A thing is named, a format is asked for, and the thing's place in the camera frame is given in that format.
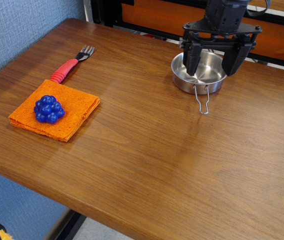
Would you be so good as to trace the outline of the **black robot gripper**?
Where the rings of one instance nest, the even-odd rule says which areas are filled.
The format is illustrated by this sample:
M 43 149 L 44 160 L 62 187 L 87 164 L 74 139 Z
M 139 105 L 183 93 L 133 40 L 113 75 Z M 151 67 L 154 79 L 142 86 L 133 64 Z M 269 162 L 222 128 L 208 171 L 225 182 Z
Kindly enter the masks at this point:
M 209 0 L 201 20 L 183 25 L 180 38 L 183 64 L 186 72 L 194 76 L 203 49 L 224 52 L 222 69 L 227 76 L 234 75 L 250 50 L 256 45 L 256 38 L 262 32 L 258 25 L 242 23 L 245 14 L 250 17 L 262 12 L 250 12 L 248 0 Z

